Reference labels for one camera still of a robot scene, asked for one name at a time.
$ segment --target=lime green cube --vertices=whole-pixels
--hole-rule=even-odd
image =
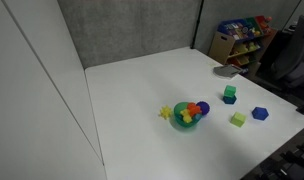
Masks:
[[[224,96],[232,98],[234,97],[235,92],[236,92],[236,87],[227,85],[224,90]]]
[[[232,119],[231,119],[231,123],[238,126],[238,127],[242,127],[243,124],[245,123],[245,119],[246,119],[246,116],[239,113],[239,112],[236,112]]]

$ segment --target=gray object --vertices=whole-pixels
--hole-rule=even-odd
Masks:
[[[300,16],[292,39],[272,65],[272,73],[289,88],[304,86],[304,16]]]
[[[58,2],[84,68],[189,46],[200,6],[200,0]]]
[[[241,68],[236,67],[232,64],[213,68],[213,73],[216,76],[218,76],[220,78],[226,78],[226,79],[232,79],[234,76],[239,74],[241,71],[242,71]]]

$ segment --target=toy storage shelf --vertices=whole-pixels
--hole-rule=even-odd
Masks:
[[[246,55],[246,54],[249,54],[249,53],[258,51],[258,50],[260,50],[260,49],[261,49],[261,48],[258,48],[258,49],[255,49],[255,50],[251,50],[251,51],[241,52],[241,53],[238,53],[238,54],[229,55],[229,56],[228,56],[228,59],[234,58],[234,57],[238,57],[238,56],[241,56],[241,55]]]
[[[276,32],[276,29],[271,28],[271,32],[269,34],[251,37],[247,39],[235,40],[233,36],[217,31],[212,41],[209,56],[217,62],[221,63],[222,65],[235,64],[241,68],[247,66],[249,72],[246,77],[248,79],[252,79],[255,76],[258,68],[260,67],[261,57],[265,53]],[[231,54],[233,48],[237,47],[240,44],[249,42],[255,42],[259,44],[260,47],[253,50]],[[253,56],[252,60],[244,59],[244,56],[248,55]]]

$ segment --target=white wall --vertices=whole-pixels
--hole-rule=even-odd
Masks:
[[[290,25],[296,24],[299,20],[300,15],[304,15],[304,0],[302,0],[301,3],[299,4],[299,6],[296,8],[293,15],[287,22],[285,28],[290,27]]]
[[[101,157],[81,62],[56,0],[3,0]]]
[[[0,180],[105,180],[95,151],[0,1]]]

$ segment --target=floor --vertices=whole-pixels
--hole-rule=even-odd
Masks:
[[[271,91],[272,93],[276,94],[277,96],[283,98],[284,100],[296,105],[301,106],[304,104],[304,101],[300,98],[297,98],[294,95],[291,94],[284,94],[277,91]],[[295,151],[297,148],[297,145],[302,145],[304,143],[304,129],[300,131],[296,136],[294,136],[292,139],[290,139],[287,143],[285,143],[283,146],[281,146],[278,150],[276,150],[269,158],[272,158],[276,161],[280,161],[282,158],[280,157],[280,154],[286,151]],[[247,175],[243,177],[244,180],[251,180],[255,179],[256,175],[262,174],[262,170],[260,168],[260,165],[255,167],[252,171],[250,171]]]

